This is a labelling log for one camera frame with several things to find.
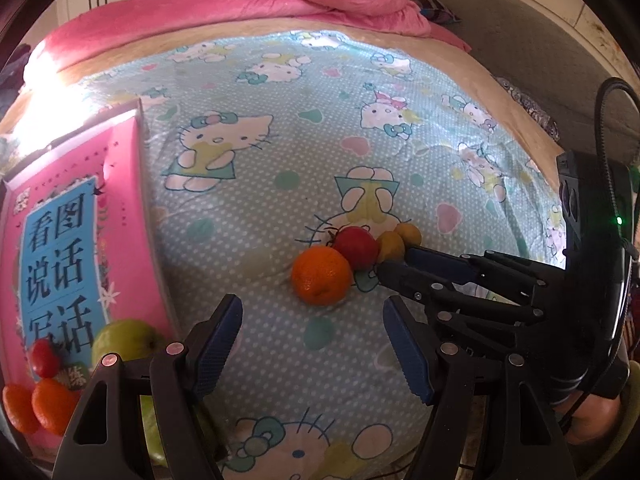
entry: polka dot fabric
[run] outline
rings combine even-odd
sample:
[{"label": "polka dot fabric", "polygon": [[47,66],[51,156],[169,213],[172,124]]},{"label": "polka dot fabric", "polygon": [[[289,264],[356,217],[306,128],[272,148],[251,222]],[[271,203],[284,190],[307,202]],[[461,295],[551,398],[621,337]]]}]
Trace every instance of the polka dot fabric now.
[{"label": "polka dot fabric", "polygon": [[383,327],[391,292],[359,272],[339,304],[305,305],[289,283],[305,248],[345,225],[377,237],[410,221],[436,250],[563,265],[561,210],[533,161],[402,52],[292,32],[185,46],[79,84],[96,108],[142,99],[156,243],[184,333],[225,293],[242,299],[207,398],[231,443],[227,479],[360,478],[427,421]]}]

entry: pink blanket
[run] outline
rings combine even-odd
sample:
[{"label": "pink blanket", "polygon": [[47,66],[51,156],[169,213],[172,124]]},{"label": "pink blanket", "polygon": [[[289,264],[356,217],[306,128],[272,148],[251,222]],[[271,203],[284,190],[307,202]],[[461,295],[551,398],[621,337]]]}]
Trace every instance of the pink blanket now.
[{"label": "pink blanket", "polygon": [[409,0],[122,0],[90,10],[50,33],[25,68],[27,85],[40,70],[62,70],[101,52],[163,32],[210,23],[297,17],[470,47],[428,22]]}]

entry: blue gripper pad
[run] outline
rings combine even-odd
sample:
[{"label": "blue gripper pad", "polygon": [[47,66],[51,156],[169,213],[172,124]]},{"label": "blue gripper pad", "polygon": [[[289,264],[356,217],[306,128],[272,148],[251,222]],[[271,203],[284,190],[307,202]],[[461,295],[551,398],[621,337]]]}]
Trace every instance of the blue gripper pad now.
[{"label": "blue gripper pad", "polygon": [[242,301],[234,296],[217,328],[207,341],[196,365],[198,380],[193,387],[193,393],[199,400],[210,394],[216,387],[241,325]]},{"label": "blue gripper pad", "polygon": [[391,298],[386,300],[382,307],[382,320],[409,389],[428,405],[434,393],[429,378],[429,364]]}]

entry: beige blanket edge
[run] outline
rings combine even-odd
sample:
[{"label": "beige blanket edge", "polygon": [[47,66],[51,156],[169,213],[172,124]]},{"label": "beige blanket edge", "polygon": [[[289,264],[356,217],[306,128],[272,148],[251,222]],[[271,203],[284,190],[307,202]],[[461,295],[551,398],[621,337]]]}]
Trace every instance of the beige blanket edge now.
[{"label": "beige blanket edge", "polygon": [[[429,63],[449,75],[460,88],[474,101],[480,103],[520,143],[536,163],[549,185],[558,191],[556,156],[562,152],[562,149],[494,81],[487,69],[469,54],[438,40],[408,38],[397,34],[385,34],[297,18],[247,20],[187,28],[135,41],[73,65],[59,72],[58,77],[63,84],[71,85],[84,76],[198,41],[234,36],[261,36],[286,30],[322,29],[338,30],[355,41],[382,48],[403,50],[410,56]],[[33,93],[37,91],[37,89],[27,90],[20,94],[0,122],[0,136],[11,132],[27,110]]]}]

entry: person's hand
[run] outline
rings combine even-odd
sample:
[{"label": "person's hand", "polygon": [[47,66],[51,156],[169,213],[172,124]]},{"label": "person's hand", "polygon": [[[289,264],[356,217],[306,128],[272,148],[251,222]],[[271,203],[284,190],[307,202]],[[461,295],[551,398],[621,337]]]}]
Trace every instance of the person's hand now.
[{"label": "person's hand", "polygon": [[[575,391],[569,398],[554,408],[563,415],[569,411],[582,392]],[[586,444],[594,442],[609,433],[618,420],[620,413],[620,396],[615,399],[604,399],[590,395],[574,413],[571,428],[564,436],[569,444]]]}]

